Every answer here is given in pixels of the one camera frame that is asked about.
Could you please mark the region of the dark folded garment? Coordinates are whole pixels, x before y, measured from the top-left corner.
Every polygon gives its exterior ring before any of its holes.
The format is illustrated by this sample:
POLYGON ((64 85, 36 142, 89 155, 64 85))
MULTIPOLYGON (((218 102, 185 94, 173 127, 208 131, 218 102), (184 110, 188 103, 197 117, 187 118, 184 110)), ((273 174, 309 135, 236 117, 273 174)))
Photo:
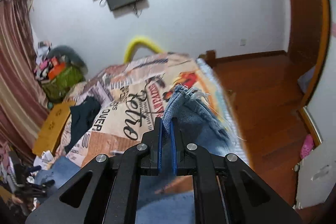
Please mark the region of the dark folded garment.
POLYGON ((70 107, 71 139, 64 147, 68 153, 78 140, 92 127, 96 115, 101 109, 100 102, 94 97, 87 97, 80 105, 70 107))

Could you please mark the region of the wall power socket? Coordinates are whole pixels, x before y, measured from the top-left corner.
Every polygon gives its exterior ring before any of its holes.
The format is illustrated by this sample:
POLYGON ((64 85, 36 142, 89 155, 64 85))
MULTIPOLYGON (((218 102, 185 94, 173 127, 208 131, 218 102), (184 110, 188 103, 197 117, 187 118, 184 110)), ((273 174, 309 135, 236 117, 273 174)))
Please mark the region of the wall power socket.
POLYGON ((247 40, 246 39, 241 39, 240 40, 240 46, 245 46, 247 44, 247 40))

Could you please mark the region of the red gold striped curtain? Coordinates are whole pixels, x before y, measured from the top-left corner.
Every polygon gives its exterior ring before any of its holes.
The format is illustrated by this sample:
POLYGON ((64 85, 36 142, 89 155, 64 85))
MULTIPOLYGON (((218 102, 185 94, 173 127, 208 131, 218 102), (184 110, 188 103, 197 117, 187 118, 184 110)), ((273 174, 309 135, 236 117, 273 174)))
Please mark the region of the red gold striped curtain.
POLYGON ((1 0, 1 140, 33 160, 33 146, 49 112, 46 94, 34 76, 36 53, 27 1, 1 0))

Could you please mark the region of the orange box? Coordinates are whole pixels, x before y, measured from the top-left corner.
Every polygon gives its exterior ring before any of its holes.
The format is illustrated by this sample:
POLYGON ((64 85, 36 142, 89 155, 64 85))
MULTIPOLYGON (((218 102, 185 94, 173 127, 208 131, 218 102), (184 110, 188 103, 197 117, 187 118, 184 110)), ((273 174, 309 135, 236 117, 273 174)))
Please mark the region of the orange box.
POLYGON ((49 72, 48 72, 48 77, 50 80, 53 80, 56 76, 58 76, 62 71, 66 69, 66 63, 60 63, 59 65, 53 67, 49 72))

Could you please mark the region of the blue denim jeans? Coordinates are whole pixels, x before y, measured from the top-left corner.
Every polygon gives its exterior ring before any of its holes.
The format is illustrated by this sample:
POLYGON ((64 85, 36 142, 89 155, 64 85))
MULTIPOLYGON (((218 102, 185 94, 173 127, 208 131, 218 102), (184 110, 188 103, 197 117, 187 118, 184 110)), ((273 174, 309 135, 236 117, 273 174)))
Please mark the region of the blue denim jeans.
POLYGON ((27 222, 227 223, 214 159, 230 145, 203 93, 178 86, 140 143, 97 155, 27 222))

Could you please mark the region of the green camouflage storage bag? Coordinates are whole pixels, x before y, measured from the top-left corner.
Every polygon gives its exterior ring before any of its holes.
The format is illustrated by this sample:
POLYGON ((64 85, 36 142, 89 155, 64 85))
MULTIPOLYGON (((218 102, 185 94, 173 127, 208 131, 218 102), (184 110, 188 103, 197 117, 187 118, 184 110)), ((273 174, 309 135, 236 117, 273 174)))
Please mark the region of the green camouflage storage bag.
POLYGON ((81 70, 75 66, 70 66, 53 80, 41 83, 41 85, 50 102, 60 103, 74 85, 84 80, 81 70))

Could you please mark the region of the wooden bed post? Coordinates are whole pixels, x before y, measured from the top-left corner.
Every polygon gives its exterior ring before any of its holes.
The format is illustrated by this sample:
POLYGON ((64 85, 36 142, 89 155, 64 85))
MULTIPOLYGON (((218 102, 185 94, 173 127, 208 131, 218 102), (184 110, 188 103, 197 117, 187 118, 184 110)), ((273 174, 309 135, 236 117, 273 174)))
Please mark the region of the wooden bed post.
POLYGON ((202 59, 211 68, 217 65, 217 58, 216 58, 215 50, 206 51, 206 53, 202 53, 198 57, 202 59))

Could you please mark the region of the pink slipper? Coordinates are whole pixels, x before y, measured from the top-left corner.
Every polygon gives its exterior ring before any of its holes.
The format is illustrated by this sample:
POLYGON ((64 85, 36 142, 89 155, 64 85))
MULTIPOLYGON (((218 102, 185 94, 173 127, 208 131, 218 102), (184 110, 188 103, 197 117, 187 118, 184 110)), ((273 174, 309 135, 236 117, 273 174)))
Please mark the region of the pink slipper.
POLYGON ((300 154, 299 154, 300 158, 304 159, 305 157, 307 157, 311 153, 313 148, 314 148, 313 137, 310 134, 308 134, 306 135, 306 138, 303 141, 303 145, 301 147, 300 154))

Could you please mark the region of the grey neck pillow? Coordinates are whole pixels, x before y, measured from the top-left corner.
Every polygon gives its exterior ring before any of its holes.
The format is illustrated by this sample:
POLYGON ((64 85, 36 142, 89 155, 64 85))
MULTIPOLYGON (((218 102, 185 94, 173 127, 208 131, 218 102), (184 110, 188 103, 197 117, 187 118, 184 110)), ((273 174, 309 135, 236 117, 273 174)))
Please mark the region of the grey neck pillow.
POLYGON ((64 56, 67 64, 71 64, 79 68, 83 75, 88 73, 87 65, 84 63, 83 59, 69 46, 56 46, 52 48, 47 54, 48 59, 56 57, 58 60, 64 56))

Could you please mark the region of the wooden door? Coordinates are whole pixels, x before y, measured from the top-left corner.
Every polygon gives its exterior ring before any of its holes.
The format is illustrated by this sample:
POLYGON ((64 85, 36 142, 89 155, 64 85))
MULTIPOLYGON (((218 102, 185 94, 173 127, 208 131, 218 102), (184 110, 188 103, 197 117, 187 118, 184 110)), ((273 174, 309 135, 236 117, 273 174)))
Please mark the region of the wooden door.
POLYGON ((330 34, 329 0, 290 0, 288 56, 305 73, 314 68, 300 106, 308 105, 325 64, 330 34))

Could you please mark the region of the yellow foam tube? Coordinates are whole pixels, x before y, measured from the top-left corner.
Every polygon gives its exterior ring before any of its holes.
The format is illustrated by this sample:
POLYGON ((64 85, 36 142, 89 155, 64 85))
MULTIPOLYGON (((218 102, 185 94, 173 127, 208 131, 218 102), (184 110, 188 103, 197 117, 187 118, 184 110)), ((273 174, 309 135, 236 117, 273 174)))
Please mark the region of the yellow foam tube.
POLYGON ((147 38, 146 36, 136 36, 132 38, 126 46, 126 50, 123 56, 123 63, 126 64, 131 62, 139 48, 146 48, 155 54, 164 53, 164 50, 151 39, 147 38))

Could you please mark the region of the retro print bed blanket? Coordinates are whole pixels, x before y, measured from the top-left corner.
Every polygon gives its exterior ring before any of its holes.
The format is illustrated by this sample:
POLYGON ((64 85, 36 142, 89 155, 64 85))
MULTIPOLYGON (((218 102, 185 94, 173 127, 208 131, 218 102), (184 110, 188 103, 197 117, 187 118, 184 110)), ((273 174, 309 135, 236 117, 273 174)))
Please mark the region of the retro print bed blanket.
POLYGON ((157 117, 164 124, 176 117, 180 127, 213 154, 235 153, 248 161, 222 87, 201 59, 158 54, 114 65, 76 84, 64 99, 80 105, 87 97, 96 98, 101 109, 92 127, 66 153, 72 122, 68 118, 56 151, 62 182, 95 155, 117 155, 138 143, 157 117))

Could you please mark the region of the pile of clothes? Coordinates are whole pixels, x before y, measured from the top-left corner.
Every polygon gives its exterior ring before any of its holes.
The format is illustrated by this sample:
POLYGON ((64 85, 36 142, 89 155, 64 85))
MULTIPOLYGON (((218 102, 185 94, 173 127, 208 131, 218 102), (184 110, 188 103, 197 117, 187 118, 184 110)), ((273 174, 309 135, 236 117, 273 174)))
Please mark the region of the pile of clothes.
POLYGON ((52 44, 50 42, 38 42, 35 63, 35 79, 37 81, 49 80, 50 71, 59 64, 52 52, 52 44))

